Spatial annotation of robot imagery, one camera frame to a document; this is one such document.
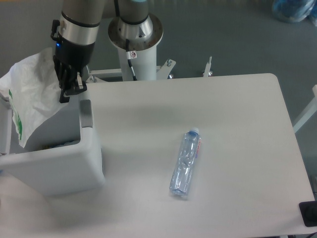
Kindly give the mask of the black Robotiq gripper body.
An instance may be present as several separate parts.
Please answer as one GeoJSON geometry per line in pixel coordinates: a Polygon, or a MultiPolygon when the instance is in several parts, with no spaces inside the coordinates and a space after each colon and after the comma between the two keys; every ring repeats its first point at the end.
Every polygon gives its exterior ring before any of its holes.
{"type": "Polygon", "coordinates": [[[95,43],[89,45],[78,45],[60,38],[56,42],[53,61],[55,69],[62,66],[71,66],[75,72],[83,74],[83,68],[90,62],[95,43]]]}

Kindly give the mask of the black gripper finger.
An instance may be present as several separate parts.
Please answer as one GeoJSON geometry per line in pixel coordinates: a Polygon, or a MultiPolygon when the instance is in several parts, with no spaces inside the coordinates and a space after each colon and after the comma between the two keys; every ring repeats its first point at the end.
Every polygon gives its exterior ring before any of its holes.
{"type": "Polygon", "coordinates": [[[59,87],[61,89],[59,102],[68,103],[69,97],[66,97],[64,93],[71,88],[74,76],[74,67],[69,64],[64,64],[56,56],[53,56],[53,61],[59,87]]]}
{"type": "Polygon", "coordinates": [[[87,90],[86,82],[82,80],[80,72],[76,72],[65,83],[64,96],[78,95],[87,90]]]}

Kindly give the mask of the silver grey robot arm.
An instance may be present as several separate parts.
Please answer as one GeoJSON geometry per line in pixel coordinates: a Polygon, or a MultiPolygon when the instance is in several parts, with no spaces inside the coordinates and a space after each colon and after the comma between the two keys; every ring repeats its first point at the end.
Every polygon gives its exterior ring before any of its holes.
{"type": "Polygon", "coordinates": [[[128,24],[143,23],[149,15],[146,0],[65,0],[61,17],[52,23],[56,42],[54,69],[61,89],[59,102],[87,90],[83,69],[94,50],[102,18],[119,17],[128,24]]]}

